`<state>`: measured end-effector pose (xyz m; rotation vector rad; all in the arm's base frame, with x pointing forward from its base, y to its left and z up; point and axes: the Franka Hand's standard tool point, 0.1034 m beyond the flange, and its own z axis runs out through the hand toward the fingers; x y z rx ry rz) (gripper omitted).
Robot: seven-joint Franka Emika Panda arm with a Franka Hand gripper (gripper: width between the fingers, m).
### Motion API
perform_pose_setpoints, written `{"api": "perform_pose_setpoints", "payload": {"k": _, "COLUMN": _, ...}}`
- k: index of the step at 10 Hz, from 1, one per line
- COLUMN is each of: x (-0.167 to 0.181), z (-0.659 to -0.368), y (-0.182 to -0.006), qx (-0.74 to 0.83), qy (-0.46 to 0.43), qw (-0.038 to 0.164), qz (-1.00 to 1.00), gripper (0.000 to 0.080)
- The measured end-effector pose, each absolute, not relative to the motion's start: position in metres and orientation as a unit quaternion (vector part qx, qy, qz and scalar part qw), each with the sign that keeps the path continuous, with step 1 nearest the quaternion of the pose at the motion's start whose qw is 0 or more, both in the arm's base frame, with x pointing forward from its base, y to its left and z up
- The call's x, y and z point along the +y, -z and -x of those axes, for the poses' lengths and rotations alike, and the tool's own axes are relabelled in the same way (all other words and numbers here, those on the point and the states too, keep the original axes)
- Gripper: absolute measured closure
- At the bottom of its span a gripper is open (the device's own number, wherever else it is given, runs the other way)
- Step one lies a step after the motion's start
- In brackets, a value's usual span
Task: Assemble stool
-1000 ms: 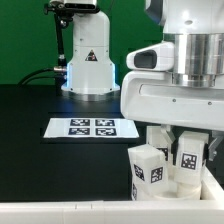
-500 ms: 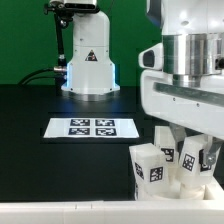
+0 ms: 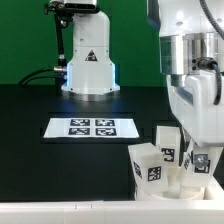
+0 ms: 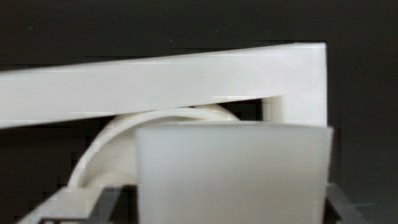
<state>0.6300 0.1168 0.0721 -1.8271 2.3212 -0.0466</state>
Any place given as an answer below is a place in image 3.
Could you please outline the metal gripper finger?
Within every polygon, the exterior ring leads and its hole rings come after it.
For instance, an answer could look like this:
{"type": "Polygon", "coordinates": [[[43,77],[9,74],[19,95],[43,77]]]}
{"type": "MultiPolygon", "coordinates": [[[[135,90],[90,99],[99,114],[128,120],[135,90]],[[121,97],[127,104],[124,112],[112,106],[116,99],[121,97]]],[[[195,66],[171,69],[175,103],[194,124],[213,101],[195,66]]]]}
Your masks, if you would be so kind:
{"type": "Polygon", "coordinates": [[[196,167],[202,168],[208,165],[208,155],[207,154],[195,154],[194,155],[194,165],[196,167]]]}

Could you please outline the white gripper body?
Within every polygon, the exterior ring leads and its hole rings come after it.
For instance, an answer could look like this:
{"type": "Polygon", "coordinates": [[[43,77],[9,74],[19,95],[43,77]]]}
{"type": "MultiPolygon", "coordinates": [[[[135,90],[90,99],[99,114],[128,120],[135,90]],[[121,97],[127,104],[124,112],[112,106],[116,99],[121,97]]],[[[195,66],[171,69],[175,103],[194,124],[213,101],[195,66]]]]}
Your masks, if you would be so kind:
{"type": "Polygon", "coordinates": [[[184,87],[171,85],[166,76],[171,111],[190,137],[200,147],[224,147],[224,77],[218,105],[216,79],[213,72],[201,70],[198,75],[185,78],[184,87]]]}

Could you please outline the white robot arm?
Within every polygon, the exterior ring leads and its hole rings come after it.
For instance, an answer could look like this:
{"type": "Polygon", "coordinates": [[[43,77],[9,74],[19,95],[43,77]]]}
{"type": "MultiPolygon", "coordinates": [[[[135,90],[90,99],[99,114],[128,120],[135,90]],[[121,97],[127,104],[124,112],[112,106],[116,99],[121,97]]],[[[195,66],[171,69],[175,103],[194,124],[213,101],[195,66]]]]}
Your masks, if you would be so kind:
{"type": "MultiPolygon", "coordinates": [[[[196,143],[192,162],[211,164],[202,148],[224,146],[224,0],[148,0],[159,31],[161,73],[171,111],[196,143]]],[[[88,98],[119,89],[109,60],[109,20],[97,0],[63,0],[74,23],[64,93],[88,98]]]]}

